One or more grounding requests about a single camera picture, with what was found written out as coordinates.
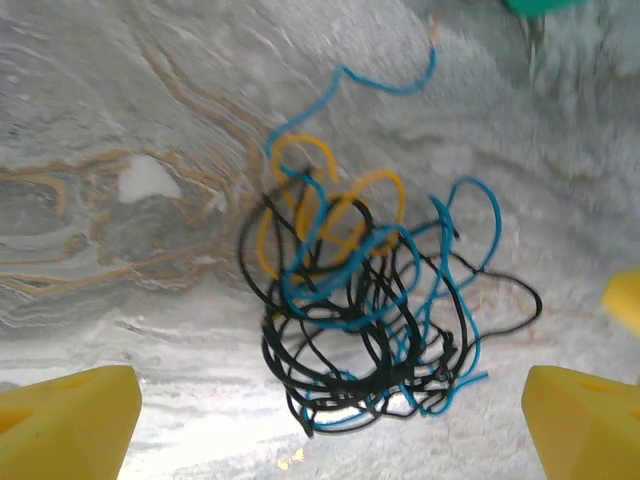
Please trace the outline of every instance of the white spot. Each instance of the white spot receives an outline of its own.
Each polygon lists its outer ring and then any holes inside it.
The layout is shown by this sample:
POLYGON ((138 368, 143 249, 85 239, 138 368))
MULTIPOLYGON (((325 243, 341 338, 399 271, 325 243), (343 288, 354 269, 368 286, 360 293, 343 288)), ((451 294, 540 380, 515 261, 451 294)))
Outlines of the white spot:
POLYGON ((167 170, 148 155, 134 155, 129 159, 129 168, 118 178, 118 200, 135 203, 152 195, 181 198, 178 184, 167 170))

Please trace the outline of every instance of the stone floor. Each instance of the stone floor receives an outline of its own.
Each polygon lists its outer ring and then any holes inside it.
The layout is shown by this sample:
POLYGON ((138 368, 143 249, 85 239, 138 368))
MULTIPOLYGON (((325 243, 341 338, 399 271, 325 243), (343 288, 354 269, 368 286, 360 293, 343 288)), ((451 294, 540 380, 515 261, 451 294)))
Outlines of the stone floor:
MULTIPOLYGON (((145 403, 121 480, 541 480, 519 408, 528 369, 640 373, 637 340, 599 306, 610 276, 640 264, 640 9, 604 5, 547 19, 530 83, 521 26, 498 0, 0 1, 0 388, 133 365, 145 403), (309 441, 261 358, 238 218, 268 183, 269 129, 337 63, 410 82, 436 12, 422 93, 345 84, 303 131, 334 148, 345 179, 398 171, 409 222, 459 175, 489 184, 504 217, 493 266, 536 286, 545 313, 486 343, 491 379, 448 415, 309 441)), ((453 213, 479 258, 488 205, 467 195, 453 213)), ((474 289, 483 329, 528 308, 474 289)))

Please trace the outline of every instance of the yellow foam block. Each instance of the yellow foam block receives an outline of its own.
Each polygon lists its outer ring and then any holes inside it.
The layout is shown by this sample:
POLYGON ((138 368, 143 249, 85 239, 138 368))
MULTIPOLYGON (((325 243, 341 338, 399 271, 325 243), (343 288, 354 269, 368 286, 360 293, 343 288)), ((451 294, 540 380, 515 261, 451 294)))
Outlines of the yellow foam block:
POLYGON ((640 337, 640 269, 615 275, 607 285, 602 304, 640 337))
POLYGON ((121 365, 0 393, 0 479, 115 480, 141 405, 121 365))
POLYGON ((522 409, 548 480, 640 479, 640 388, 536 366, 522 409))

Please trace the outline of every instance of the white marble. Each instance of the white marble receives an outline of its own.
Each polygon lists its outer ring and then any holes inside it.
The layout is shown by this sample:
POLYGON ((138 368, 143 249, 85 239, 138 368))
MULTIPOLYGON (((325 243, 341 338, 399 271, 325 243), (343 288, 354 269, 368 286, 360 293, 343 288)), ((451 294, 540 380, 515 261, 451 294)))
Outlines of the white marble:
MULTIPOLYGON (((636 3, 550 17, 530 85, 498 1, 0 2, 0 388, 133 365, 144 408, 120 480, 542 480, 519 406, 528 369, 640 373, 637 339, 599 306, 610 276, 640 264, 636 3), (493 265, 536 286, 545 313, 486 343, 490 380, 448 415, 309 441, 264 366, 260 305, 233 259, 268 178, 262 141, 336 63, 409 82, 436 11, 424 92, 347 84, 303 131, 345 177, 397 170, 410 222, 427 192, 482 178, 504 213, 493 265), (304 461, 282 470, 299 448, 304 461)), ((385 189, 373 198, 392 208, 385 189)), ((453 213, 478 258, 488 205, 465 195, 453 213)), ((469 295, 481 329, 526 308, 488 283, 469 295)))

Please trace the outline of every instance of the green object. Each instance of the green object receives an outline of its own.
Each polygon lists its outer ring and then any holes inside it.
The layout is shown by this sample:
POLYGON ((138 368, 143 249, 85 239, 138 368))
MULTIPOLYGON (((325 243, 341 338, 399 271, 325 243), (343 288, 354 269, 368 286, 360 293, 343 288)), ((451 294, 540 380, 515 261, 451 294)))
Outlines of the green object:
POLYGON ((568 7, 585 0, 506 0, 507 5, 517 14, 527 18, 541 17, 552 10, 568 7))

